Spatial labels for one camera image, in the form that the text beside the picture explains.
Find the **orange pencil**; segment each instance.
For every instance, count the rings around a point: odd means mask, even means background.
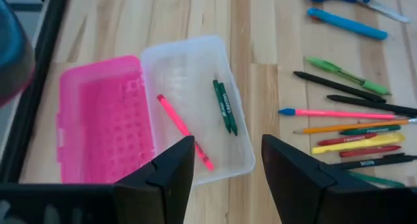
[[[337,126],[325,126],[325,127],[315,127],[315,128],[306,128],[303,130],[294,131],[294,133],[323,133],[323,132],[334,132],[340,130],[351,130],[357,128],[368,128],[375,126],[392,126],[392,125],[405,125],[405,124],[415,124],[417,119],[404,119],[404,120],[390,120],[383,122],[372,122],[372,123],[363,123],[363,124],[349,124],[349,125],[337,125]]]

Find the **pen cap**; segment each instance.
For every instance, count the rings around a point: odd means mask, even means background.
[[[390,93],[388,91],[388,89],[383,87],[382,85],[373,83],[373,82],[368,81],[368,80],[365,80],[364,84],[362,84],[362,87],[367,89],[367,90],[376,92],[378,94],[389,94]]]
[[[328,62],[324,61],[317,57],[306,57],[305,58],[308,62],[310,62],[312,65],[321,68],[322,70],[326,72],[339,72],[341,71],[341,68]]]

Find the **wooden table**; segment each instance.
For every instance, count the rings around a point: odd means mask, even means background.
[[[417,21],[414,0],[378,1]],[[378,42],[312,21],[306,16],[312,6],[378,27],[390,36]],[[55,114],[58,79],[64,70],[120,55],[139,56],[151,45],[199,35],[215,34],[224,39],[257,165],[249,175],[195,188],[186,223],[279,223],[261,163],[262,134],[275,135],[309,153],[318,140],[336,134],[294,135],[294,130],[357,122],[281,117],[279,108],[372,111],[325,100],[327,94],[337,91],[295,78],[292,71],[304,70],[352,85],[305,63],[303,56],[334,61],[388,86],[393,93],[390,102],[417,106],[417,24],[404,25],[359,5],[332,1],[323,6],[307,0],[70,0],[64,20],[21,177],[24,183],[59,182]],[[417,154],[416,127],[402,130],[407,136],[402,145],[409,154]],[[340,161],[337,154],[317,158],[328,163]],[[416,165],[361,172],[415,186]]]

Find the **yellow marker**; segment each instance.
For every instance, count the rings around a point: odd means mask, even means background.
[[[335,145],[313,147],[312,154],[320,154],[325,152],[337,152],[340,150],[350,150],[364,147],[375,147],[380,145],[387,145],[390,143],[398,143],[405,140],[405,136],[402,133],[388,133],[385,135],[378,135],[370,139],[359,140],[349,143],[339,143]]]

